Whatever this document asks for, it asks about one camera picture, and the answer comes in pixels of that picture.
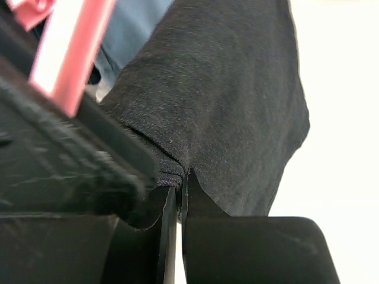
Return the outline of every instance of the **black cloth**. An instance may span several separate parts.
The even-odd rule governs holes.
[[[158,186],[193,168],[228,214],[268,214],[309,130],[288,2],[176,0],[102,107],[159,155]]]

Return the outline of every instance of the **blue fabric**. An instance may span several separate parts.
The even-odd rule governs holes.
[[[95,60],[110,87],[148,41],[173,0],[118,0]]]

